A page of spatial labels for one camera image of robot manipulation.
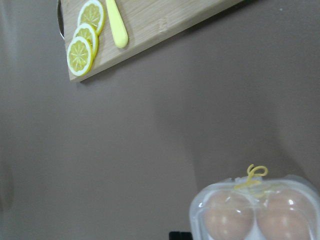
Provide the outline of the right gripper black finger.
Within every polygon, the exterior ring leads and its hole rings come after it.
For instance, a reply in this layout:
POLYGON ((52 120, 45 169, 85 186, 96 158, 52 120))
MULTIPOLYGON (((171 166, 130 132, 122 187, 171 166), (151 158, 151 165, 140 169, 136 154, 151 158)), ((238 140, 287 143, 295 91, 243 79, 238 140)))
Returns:
POLYGON ((185 231, 171 231, 168 234, 169 240, 192 240, 192 233, 185 231))

